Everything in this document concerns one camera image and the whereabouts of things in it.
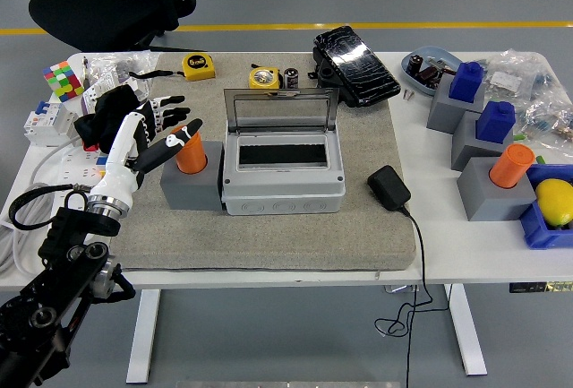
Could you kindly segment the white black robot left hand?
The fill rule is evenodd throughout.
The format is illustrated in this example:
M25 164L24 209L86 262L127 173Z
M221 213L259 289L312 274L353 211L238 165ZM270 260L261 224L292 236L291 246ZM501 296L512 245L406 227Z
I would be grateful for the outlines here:
M147 100L124 118L107 156L105 175L90 190L90 211L113 209L124 216L133 206L133 193L143 176L173 158L198 133L202 120L195 118L175 133L152 141L186 119L190 109L179 106L183 101L183 96Z

